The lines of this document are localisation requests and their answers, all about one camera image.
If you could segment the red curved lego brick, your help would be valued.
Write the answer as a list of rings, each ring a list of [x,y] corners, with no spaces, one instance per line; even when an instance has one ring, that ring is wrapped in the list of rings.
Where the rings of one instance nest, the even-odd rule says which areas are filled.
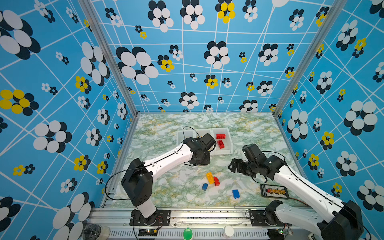
[[[220,181],[217,177],[214,177],[214,184],[216,187],[218,187],[220,185]]]

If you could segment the red arched lego brick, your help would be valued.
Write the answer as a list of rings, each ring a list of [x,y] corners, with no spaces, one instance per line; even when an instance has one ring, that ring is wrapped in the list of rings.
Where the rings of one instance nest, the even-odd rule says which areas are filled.
[[[219,149],[224,149],[225,148],[225,144],[224,144],[224,142],[222,140],[218,140],[217,144],[219,146]]]

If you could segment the yellow long lego brick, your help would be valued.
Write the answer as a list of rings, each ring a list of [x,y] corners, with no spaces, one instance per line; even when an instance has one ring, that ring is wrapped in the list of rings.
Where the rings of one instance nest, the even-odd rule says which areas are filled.
[[[214,176],[213,176],[213,174],[211,172],[206,173],[206,177],[207,177],[207,180],[208,180],[209,184],[214,184],[215,183]]]

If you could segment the right white plastic bin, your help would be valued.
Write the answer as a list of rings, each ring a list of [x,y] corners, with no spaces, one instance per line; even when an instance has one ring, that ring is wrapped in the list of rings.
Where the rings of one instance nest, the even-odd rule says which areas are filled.
[[[229,128],[212,129],[213,137],[217,142],[217,146],[213,151],[214,155],[229,155],[233,153],[233,141]]]

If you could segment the clear tape roll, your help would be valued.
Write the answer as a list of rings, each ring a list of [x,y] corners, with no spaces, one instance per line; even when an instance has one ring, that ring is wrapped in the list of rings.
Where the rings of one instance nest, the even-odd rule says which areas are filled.
[[[111,230],[109,227],[90,224],[83,231],[82,240],[107,240]]]

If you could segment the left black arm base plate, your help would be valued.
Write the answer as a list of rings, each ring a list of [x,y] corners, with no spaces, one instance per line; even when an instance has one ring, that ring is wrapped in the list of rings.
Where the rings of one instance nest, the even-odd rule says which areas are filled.
[[[130,226],[169,226],[170,220],[170,210],[156,210],[148,218],[145,218],[139,210],[135,209],[132,211]]]

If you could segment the blue lego brick front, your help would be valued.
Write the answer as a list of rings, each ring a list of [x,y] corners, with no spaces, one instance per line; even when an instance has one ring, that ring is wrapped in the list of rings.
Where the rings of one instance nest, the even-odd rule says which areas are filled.
[[[239,199],[240,198],[239,190],[232,190],[232,193],[233,193],[234,199]]]

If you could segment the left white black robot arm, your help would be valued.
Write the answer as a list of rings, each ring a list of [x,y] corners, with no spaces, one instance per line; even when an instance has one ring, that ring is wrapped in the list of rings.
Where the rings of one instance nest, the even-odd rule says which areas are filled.
[[[155,219],[158,209],[151,199],[153,183],[181,164],[192,167],[208,165],[210,152],[215,147],[216,141],[210,134],[200,138],[186,138],[176,148],[159,157],[144,162],[138,158],[133,160],[121,180],[121,185],[140,214],[146,220]]]

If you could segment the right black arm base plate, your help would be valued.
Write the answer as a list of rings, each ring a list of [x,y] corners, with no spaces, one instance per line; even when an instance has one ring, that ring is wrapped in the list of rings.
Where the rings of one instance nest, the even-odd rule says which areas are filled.
[[[292,224],[284,224],[279,220],[268,223],[264,210],[246,210],[246,218],[251,222],[252,227],[291,227]]]

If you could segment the aluminium front rail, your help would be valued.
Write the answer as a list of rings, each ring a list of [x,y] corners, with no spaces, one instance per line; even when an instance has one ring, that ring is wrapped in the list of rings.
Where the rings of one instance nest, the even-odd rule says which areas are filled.
[[[130,226],[133,209],[95,209],[89,223],[109,227],[110,240],[183,240],[183,231],[191,228],[193,240],[308,240],[321,238],[312,232],[291,227],[252,227],[246,210],[263,208],[173,208],[169,226]],[[223,227],[230,225],[235,234],[224,238]]]

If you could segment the small blue lego brick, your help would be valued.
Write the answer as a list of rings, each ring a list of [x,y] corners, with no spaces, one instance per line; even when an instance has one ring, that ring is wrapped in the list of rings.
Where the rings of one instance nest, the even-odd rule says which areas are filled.
[[[203,191],[206,191],[208,188],[208,184],[207,183],[204,183],[203,186],[202,186],[202,190]]]

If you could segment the green push button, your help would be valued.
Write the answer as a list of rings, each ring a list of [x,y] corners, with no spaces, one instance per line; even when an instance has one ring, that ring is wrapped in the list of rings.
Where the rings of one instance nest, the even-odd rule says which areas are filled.
[[[193,240],[194,232],[191,228],[186,228],[183,231],[183,240]]]

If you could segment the left white plastic bin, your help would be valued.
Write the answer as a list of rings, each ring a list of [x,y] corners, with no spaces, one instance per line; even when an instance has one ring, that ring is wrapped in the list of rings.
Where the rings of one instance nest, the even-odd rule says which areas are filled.
[[[177,132],[177,150],[179,150],[184,144],[183,141],[187,138],[195,138],[198,134],[191,129],[184,129]]]

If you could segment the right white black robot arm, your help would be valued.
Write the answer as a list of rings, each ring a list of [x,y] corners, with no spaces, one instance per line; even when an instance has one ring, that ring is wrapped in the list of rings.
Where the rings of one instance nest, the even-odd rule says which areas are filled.
[[[291,224],[323,240],[358,240],[363,235],[362,211],[355,202],[344,202],[321,190],[292,170],[281,154],[266,157],[256,144],[245,145],[242,151],[247,160],[232,159],[231,172],[275,181],[313,209],[309,212],[274,200],[264,210],[266,223]]]

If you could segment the white round knob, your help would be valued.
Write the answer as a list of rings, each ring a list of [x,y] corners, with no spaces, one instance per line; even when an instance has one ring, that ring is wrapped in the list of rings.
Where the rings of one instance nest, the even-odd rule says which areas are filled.
[[[232,238],[235,234],[235,230],[232,226],[230,225],[227,225],[225,227],[223,227],[222,229],[222,235],[224,238],[228,239],[228,238]]]

